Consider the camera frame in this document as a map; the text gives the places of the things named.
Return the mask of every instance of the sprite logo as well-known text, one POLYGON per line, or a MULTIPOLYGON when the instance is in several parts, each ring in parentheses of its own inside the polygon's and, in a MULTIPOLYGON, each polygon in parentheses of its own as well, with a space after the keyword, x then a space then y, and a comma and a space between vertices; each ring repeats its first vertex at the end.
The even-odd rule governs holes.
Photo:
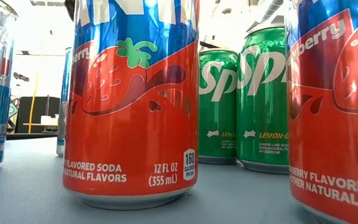
MULTIPOLYGON (((280 52, 266 52, 260 53, 260 47, 250 46, 248 47, 240 56, 240 68, 241 73, 243 74, 243 79, 237 82, 237 89, 242 89, 246 85, 249 85, 247 96, 255 96, 258 92, 260 84, 266 84, 277 79, 280 74, 283 72, 285 67, 285 56, 280 52), (258 62, 256 63, 254 73, 252 74, 252 68, 249 62, 246 60, 246 56, 252 54, 255 58, 259 55, 258 62), (262 81, 262 77, 265 75, 265 70, 268 63, 273 62, 272 69, 268 70, 268 75, 265 80, 262 81)), ((281 82, 287 82, 287 74, 284 73, 284 76, 281 82)))
POLYGON ((221 101, 223 94, 231 93, 236 89, 237 73, 233 70, 228 70, 228 69, 222 68, 223 65, 224 65, 223 62, 214 62, 214 61, 208 62, 207 64, 205 64, 205 66, 203 67, 203 69, 201 71, 201 76, 203 77, 203 79, 206 82, 206 88, 200 87, 199 93, 200 93, 200 95, 205 95, 205 94, 208 94, 208 93, 211 93, 212 91, 214 91, 212 100, 211 100, 212 102, 221 101), (220 74, 218 84, 216 84, 216 80, 215 80, 213 74, 211 73, 211 69, 213 67, 216 68, 216 70, 220 74), (230 84, 229 88, 226 91, 224 91, 227 80, 229 79, 230 76, 232 78, 231 84, 230 84))

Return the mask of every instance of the sprite can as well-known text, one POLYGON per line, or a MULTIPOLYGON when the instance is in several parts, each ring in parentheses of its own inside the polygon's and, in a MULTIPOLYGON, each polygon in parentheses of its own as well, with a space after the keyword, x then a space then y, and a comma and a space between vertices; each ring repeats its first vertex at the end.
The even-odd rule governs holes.
POLYGON ((287 174, 284 27, 257 26, 245 43, 237 64, 237 158, 246 169, 287 174))
POLYGON ((235 164, 237 53, 200 52, 199 161, 235 164))

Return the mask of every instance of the strawberry fanta can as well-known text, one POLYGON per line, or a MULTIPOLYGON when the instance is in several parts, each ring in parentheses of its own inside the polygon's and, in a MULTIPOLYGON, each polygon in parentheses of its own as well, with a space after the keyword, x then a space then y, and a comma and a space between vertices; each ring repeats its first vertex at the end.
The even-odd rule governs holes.
POLYGON ((150 208, 196 184, 198 6, 76 2, 63 184, 84 203, 150 208))
POLYGON ((291 193, 358 223, 358 1, 290 1, 287 17, 291 193))

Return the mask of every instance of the yellow pole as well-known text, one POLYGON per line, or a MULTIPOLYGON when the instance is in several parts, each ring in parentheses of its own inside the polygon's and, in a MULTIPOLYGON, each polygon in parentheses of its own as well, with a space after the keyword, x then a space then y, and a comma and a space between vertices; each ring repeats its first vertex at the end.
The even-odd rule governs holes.
MULTIPOLYGON (((40 56, 41 63, 42 63, 42 59, 44 59, 44 50, 45 50, 45 40, 42 41, 42 50, 41 50, 41 56, 40 56)), ((37 94, 37 88, 38 88, 38 81, 40 79, 40 73, 41 73, 41 66, 39 66, 39 69, 38 69, 38 72, 37 72, 37 78, 35 78, 35 87, 34 87, 34 93, 32 95, 31 109, 30 109, 29 134, 31 134, 32 112, 34 110, 35 95, 37 94)))

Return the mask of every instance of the table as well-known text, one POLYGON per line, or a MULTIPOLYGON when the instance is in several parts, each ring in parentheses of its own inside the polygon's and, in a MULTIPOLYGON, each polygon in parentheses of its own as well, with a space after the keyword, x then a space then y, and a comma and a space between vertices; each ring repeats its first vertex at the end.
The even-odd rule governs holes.
MULTIPOLYGON (((29 123, 24 123, 24 126, 30 126, 29 123)), ((31 124, 31 126, 42 126, 44 127, 44 132, 47 132, 47 129, 51 129, 51 130, 57 130, 58 129, 58 125, 57 124, 31 124)))
POLYGON ((292 199, 287 175, 252 172, 239 164, 200 164, 196 186, 162 207, 139 211, 91 208, 63 188, 63 159, 55 154, 56 141, 7 141, 0 166, 0 223, 318 223, 292 199))
POLYGON ((13 133, 7 134, 6 140, 36 139, 57 137, 57 133, 13 133))

